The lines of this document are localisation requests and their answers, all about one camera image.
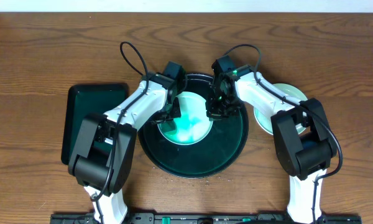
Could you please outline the green sponge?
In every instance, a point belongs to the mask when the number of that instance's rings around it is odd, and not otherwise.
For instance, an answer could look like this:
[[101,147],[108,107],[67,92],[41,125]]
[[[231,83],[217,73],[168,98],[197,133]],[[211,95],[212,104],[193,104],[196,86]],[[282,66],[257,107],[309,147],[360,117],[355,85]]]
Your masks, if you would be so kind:
[[163,135],[171,141],[184,142],[190,139],[189,123],[172,120],[162,124]]

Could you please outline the light green back plate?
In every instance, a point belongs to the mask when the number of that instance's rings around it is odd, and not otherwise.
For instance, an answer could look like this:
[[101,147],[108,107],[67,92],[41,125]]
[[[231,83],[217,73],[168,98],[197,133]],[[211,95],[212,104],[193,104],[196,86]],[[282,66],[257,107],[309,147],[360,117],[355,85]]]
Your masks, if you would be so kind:
[[213,122],[206,115],[206,100],[197,93],[184,91],[177,96],[181,116],[173,120],[187,121],[190,125],[190,139],[184,142],[171,141],[163,135],[162,124],[158,124],[160,133],[168,141],[179,145],[191,145],[204,139],[211,131]]

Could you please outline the light green plate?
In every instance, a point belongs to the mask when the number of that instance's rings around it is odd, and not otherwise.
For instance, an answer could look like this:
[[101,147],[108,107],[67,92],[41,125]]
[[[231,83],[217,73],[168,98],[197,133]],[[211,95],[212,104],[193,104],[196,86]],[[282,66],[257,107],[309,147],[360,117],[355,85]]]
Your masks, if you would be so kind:
[[[299,98],[300,100],[307,100],[308,98],[305,96],[305,94],[300,91],[298,88],[285,84],[285,83],[276,83],[274,84],[275,87],[277,87],[279,90],[283,91],[284,93],[287,93],[290,96]],[[272,124],[269,118],[265,117],[258,109],[254,108],[254,117],[258,123],[258,125],[268,134],[273,135],[272,131]]]
[[197,93],[184,91],[177,96],[181,116],[173,120],[187,121],[190,125],[190,139],[184,142],[171,141],[163,135],[162,124],[158,124],[160,133],[168,141],[179,145],[191,145],[204,139],[211,131],[213,122],[206,115],[206,100]]

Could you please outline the light green front plate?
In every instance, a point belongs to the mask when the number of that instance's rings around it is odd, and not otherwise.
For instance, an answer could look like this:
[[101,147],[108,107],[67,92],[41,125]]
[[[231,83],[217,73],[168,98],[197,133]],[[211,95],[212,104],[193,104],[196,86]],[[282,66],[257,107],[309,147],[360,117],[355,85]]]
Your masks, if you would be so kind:
[[[290,96],[299,98],[300,100],[307,100],[308,98],[305,96],[305,94],[300,91],[298,88],[285,84],[285,83],[276,83],[274,84],[275,87],[277,87],[279,90],[283,91],[284,93],[287,93]],[[254,108],[254,117],[258,123],[258,125],[268,134],[273,135],[272,131],[272,124],[269,118],[265,117],[258,109]]]

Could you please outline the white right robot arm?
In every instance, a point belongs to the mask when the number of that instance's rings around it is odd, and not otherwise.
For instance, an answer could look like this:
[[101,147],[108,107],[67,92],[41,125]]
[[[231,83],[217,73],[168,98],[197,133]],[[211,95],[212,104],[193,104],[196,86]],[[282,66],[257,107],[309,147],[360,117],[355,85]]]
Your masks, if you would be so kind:
[[279,90],[250,65],[214,64],[212,69],[208,117],[228,118],[248,103],[270,119],[277,159],[290,178],[287,213],[295,222],[317,223],[322,181],[331,175],[331,159],[343,156],[323,105]]

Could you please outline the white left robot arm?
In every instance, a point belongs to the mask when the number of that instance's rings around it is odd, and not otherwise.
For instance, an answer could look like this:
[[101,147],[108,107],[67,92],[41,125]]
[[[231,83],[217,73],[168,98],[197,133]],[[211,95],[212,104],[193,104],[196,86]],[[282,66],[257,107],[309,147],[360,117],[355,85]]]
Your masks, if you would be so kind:
[[128,207],[124,186],[132,165],[137,132],[146,122],[180,116],[176,96],[188,83],[185,72],[148,73],[122,103],[81,121],[68,172],[90,196],[96,223],[122,223]]

